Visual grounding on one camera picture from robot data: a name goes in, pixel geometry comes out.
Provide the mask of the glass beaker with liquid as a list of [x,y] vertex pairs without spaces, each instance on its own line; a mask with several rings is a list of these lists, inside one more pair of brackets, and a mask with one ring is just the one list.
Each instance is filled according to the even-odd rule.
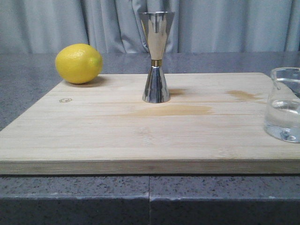
[[300,142],[300,69],[281,67],[271,71],[273,82],[268,96],[264,130],[291,143]]

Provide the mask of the grey curtain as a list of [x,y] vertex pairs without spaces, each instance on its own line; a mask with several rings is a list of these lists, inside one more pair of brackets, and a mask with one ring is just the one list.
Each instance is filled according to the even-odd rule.
[[147,51],[141,12],[171,11],[170,53],[290,52],[300,48],[297,0],[3,0],[1,53]]

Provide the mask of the yellow lemon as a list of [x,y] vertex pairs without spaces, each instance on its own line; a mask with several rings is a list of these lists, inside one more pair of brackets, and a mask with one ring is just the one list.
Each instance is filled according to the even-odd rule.
[[103,59],[95,48],[80,43],[62,49],[56,56],[55,67],[65,81],[83,84],[100,74]]

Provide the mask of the steel double jigger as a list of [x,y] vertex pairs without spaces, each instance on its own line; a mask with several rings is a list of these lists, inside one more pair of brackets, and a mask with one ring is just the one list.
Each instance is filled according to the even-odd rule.
[[170,100],[170,96],[162,69],[162,59],[174,12],[143,12],[139,16],[151,57],[151,68],[142,99],[148,103],[164,103]]

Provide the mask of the wooden cutting board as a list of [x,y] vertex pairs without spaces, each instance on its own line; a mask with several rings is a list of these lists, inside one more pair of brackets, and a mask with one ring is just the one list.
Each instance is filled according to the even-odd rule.
[[161,104],[142,101],[145,74],[59,83],[1,131],[1,174],[299,173],[300,146],[263,130],[268,76],[166,79]]

